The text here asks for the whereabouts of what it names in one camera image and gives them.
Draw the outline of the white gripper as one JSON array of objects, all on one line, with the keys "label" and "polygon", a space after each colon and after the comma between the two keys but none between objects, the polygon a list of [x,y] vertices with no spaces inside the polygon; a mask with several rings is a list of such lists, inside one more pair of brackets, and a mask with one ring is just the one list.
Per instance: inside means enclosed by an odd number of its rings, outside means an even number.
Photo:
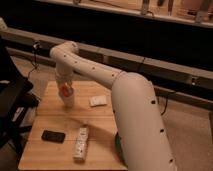
[{"label": "white gripper", "polygon": [[55,79],[58,86],[58,89],[63,85],[66,85],[72,88],[72,79],[73,79],[73,71],[71,69],[64,69],[63,67],[56,67],[55,69]]}]

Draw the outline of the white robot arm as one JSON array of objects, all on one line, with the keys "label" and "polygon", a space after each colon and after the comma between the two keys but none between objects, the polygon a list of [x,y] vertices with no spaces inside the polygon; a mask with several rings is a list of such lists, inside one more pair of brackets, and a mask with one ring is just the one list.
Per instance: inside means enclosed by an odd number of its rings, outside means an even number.
[{"label": "white robot arm", "polygon": [[177,171],[154,87],[144,76],[125,72],[78,55],[67,41],[50,50],[60,84],[74,71],[111,90],[112,110],[128,171]]}]

